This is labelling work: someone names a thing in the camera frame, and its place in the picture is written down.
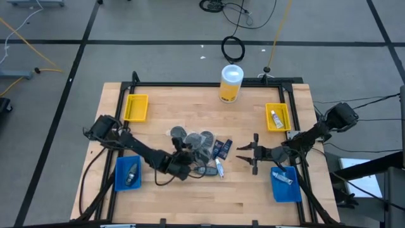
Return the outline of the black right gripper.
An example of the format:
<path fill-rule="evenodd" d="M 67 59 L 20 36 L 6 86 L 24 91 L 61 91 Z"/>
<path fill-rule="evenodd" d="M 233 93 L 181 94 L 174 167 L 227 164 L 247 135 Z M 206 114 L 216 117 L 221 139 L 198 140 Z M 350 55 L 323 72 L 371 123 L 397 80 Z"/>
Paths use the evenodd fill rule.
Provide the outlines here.
<path fill-rule="evenodd" d="M 253 158 L 245 157 L 245 156 L 237 156 L 241 160 L 248 162 L 250 165 L 253 166 L 252 174 L 258 174 L 258 161 L 272 161 L 271 157 L 271 149 L 266 148 L 264 146 L 259 146 L 259 134 L 254 133 L 253 135 L 253 142 L 250 142 L 247 146 L 238 147 L 237 150 L 250 150 L 253 149 Z"/>

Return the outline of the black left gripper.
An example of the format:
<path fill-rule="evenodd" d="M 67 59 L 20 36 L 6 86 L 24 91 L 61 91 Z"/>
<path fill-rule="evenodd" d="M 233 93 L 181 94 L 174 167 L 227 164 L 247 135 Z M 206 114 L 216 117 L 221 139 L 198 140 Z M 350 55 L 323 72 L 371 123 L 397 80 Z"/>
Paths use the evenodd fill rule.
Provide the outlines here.
<path fill-rule="evenodd" d="M 196 154 L 193 149 L 188 149 L 181 138 L 173 137 L 171 141 L 175 152 L 167 159 L 166 173 L 184 181 L 190 173 L 190 164 L 196 161 L 193 157 Z"/>

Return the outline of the bagged black round sponge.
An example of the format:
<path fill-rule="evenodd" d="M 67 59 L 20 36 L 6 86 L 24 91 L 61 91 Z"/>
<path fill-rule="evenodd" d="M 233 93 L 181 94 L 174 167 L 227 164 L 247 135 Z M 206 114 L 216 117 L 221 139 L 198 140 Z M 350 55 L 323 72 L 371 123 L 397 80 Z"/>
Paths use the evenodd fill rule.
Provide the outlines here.
<path fill-rule="evenodd" d="M 170 135 L 172 137 L 179 137 L 184 140 L 187 137 L 187 132 L 183 127 L 175 126 L 170 130 Z"/>
<path fill-rule="evenodd" d="M 203 136 L 198 133 L 192 132 L 186 136 L 184 142 L 185 144 L 189 144 L 192 149 L 199 149 L 203 142 Z"/>
<path fill-rule="evenodd" d="M 214 142 L 214 135 L 210 131 L 202 131 L 201 135 L 205 137 L 204 142 L 202 143 L 202 147 L 210 148 Z"/>
<path fill-rule="evenodd" d="M 196 162 L 208 164 L 210 160 L 210 153 L 206 148 L 199 148 L 193 151 L 194 159 Z"/>

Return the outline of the black toiletry sachet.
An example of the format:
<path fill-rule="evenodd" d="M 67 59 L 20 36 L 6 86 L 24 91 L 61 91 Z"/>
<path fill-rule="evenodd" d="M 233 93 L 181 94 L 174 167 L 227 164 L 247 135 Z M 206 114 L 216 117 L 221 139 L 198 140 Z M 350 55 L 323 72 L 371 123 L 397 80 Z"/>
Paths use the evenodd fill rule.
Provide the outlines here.
<path fill-rule="evenodd" d="M 227 139 L 225 144 L 221 147 L 221 150 L 218 153 L 218 157 L 225 160 L 228 156 L 228 152 L 230 151 L 230 147 L 232 145 L 233 141 L 230 139 Z"/>
<path fill-rule="evenodd" d="M 212 153 L 211 153 L 211 157 L 214 160 L 217 156 L 218 153 L 221 151 L 222 147 L 223 147 L 224 143 L 216 140 L 214 145 L 213 145 L 213 149 L 212 149 Z"/>

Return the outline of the dark grey travel bottle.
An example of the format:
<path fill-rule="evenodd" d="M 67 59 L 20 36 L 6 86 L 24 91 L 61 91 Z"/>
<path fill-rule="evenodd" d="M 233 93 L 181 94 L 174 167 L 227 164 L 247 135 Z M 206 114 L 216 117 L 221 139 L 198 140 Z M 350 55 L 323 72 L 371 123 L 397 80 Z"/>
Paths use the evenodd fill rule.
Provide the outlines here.
<path fill-rule="evenodd" d="M 134 182 L 137 179 L 137 169 L 138 169 L 138 164 L 134 163 L 130 169 L 128 170 L 127 177 L 125 180 L 125 185 L 126 186 L 132 186 Z"/>
<path fill-rule="evenodd" d="M 199 175 L 216 176 L 218 175 L 217 168 L 214 167 L 194 167 L 193 171 Z"/>

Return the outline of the yellow plastic bin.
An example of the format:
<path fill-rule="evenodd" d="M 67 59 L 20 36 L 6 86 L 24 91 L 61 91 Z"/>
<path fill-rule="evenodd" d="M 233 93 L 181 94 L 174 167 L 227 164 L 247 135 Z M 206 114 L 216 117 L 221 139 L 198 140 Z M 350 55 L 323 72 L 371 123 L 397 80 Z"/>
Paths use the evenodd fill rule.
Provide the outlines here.
<path fill-rule="evenodd" d="M 266 103 L 266 124 L 270 132 L 287 132 L 291 130 L 289 112 L 285 103 Z M 274 110 L 283 123 L 282 129 L 277 129 L 271 116 L 271 111 Z"/>
<path fill-rule="evenodd" d="M 123 119 L 128 122 L 145 122 L 149 96 L 147 94 L 129 94 L 125 104 Z"/>

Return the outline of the blue plastic bin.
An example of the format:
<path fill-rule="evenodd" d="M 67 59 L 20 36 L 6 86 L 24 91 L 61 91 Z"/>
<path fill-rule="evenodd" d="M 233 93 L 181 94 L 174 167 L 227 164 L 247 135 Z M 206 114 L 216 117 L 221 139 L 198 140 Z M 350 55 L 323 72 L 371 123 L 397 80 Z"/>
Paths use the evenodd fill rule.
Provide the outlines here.
<path fill-rule="evenodd" d="M 291 185 L 281 182 L 272 176 L 272 172 L 281 173 L 287 178 L 293 180 Z M 273 197 L 277 203 L 296 203 L 301 202 L 301 191 L 294 167 L 285 167 L 283 171 L 279 167 L 272 167 L 270 170 L 270 179 L 273 190 Z"/>
<path fill-rule="evenodd" d="M 125 180 L 128 170 L 134 164 L 138 164 L 137 179 L 132 186 L 126 186 Z M 119 157 L 116 161 L 115 167 L 115 191 L 129 191 L 139 189 L 142 185 L 142 160 L 141 157 L 136 156 L 123 156 Z"/>

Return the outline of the yellow white wipes canister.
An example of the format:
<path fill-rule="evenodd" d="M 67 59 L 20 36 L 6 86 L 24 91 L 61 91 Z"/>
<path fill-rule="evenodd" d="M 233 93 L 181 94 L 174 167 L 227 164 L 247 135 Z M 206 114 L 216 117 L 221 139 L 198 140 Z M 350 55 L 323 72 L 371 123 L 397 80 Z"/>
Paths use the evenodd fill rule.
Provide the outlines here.
<path fill-rule="evenodd" d="M 244 71 L 237 65 L 227 65 L 221 71 L 219 98 L 225 103 L 233 103 L 238 96 L 244 79 Z"/>

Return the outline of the black clamp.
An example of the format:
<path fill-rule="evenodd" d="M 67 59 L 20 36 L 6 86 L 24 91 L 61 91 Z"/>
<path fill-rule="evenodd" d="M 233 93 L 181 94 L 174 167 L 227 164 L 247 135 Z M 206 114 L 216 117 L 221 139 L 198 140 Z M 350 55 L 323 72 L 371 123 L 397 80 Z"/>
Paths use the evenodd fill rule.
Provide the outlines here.
<path fill-rule="evenodd" d="M 335 187 L 333 187 L 333 193 L 338 207 L 355 209 L 355 207 L 359 205 L 359 203 L 354 199 L 354 193 L 347 194 L 343 190 Z"/>

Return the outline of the white panel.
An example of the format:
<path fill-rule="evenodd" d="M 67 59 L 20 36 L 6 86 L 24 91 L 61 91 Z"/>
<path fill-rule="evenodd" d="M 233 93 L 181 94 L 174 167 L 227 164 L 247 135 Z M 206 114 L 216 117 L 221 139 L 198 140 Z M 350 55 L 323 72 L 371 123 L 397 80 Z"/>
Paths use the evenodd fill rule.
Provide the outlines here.
<path fill-rule="evenodd" d="M 365 159 L 355 159 L 355 158 L 339 158 L 339 165 L 341 169 L 349 168 L 355 165 L 360 165 L 362 163 L 369 162 L 370 160 Z M 376 175 L 369 175 L 362 177 L 360 179 L 350 180 L 350 183 L 358 186 L 362 190 L 368 191 L 369 193 L 375 195 L 376 197 L 382 198 L 382 192 L 378 185 Z M 366 194 L 354 186 L 345 183 L 345 188 L 349 194 L 354 194 L 356 198 L 371 198 L 369 194 Z"/>

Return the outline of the grey cabinet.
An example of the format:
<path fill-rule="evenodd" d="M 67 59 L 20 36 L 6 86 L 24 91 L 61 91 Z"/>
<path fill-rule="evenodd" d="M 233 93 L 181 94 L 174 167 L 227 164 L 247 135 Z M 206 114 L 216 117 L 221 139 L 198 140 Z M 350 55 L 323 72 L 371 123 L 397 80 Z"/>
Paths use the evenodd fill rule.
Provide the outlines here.
<path fill-rule="evenodd" d="M 390 167 L 385 173 L 385 199 L 402 209 L 388 205 L 385 210 L 385 228 L 405 228 L 405 170 Z"/>

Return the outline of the black caster base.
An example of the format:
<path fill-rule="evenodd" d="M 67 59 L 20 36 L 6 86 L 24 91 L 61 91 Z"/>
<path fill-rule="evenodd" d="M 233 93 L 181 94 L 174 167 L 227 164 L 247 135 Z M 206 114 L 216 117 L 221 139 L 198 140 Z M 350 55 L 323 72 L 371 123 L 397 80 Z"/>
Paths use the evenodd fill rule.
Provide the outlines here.
<path fill-rule="evenodd" d="M 6 118 L 12 110 L 11 100 L 9 98 L 0 98 L 0 120 Z"/>

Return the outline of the grey table foot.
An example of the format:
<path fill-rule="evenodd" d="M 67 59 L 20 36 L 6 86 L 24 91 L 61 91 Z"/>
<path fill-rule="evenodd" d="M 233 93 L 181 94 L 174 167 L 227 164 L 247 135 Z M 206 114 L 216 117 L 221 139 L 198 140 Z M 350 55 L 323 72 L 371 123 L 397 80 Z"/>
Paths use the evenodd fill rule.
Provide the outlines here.
<path fill-rule="evenodd" d="M 6 0 L 7 3 L 10 3 L 13 6 L 50 6 L 50 5 L 57 5 L 64 7 L 65 0 Z"/>
<path fill-rule="evenodd" d="M 31 71 L 26 70 L 0 70 L 0 79 L 2 78 L 19 79 L 20 77 L 22 77 L 23 79 L 30 80 L 33 77 L 33 73 Z"/>

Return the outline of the black aluminium frame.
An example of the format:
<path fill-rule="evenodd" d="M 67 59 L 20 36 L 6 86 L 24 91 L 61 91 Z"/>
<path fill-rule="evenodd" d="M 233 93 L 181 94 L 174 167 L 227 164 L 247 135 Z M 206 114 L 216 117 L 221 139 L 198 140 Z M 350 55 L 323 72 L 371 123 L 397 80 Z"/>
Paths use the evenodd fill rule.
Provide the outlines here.
<path fill-rule="evenodd" d="M 241 88 L 236 102 L 226 104 L 218 97 L 216 82 L 140 82 L 135 91 L 149 96 L 145 122 L 131 123 L 134 136 L 144 144 L 173 151 L 166 131 L 182 125 L 186 129 L 210 130 L 219 139 L 232 140 L 229 157 L 223 162 L 224 177 L 203 177 L 181 181 L 152 168 L 142 168 L 142 185 L 137 190 L 103 200 L 101 218 L 116 223 L 209 225 L 298 225 L 322 224 L 306 198 L 300 203 L 278 203 L 270 181 L 271 162 L 261 162 L 258 174 L 242 160 L 249 151 L 242 147 L 259 134 L 259 143 L 268 148 L 285 140 L 282 132 L 266 128 L 265 104 L 279 102 L 281 80 L 264 84 L 250 79 Z"/>

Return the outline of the grey equipment post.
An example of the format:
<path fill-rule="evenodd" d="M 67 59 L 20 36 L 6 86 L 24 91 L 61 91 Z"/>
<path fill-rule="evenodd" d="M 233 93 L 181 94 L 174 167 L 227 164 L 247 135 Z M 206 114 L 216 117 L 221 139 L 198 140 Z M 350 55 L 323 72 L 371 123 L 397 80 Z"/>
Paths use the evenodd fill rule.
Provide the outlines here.
<path fill-rule="evenodd" d="M 402 168 L 405 169 L 405 85 L 400 87 Z"/>

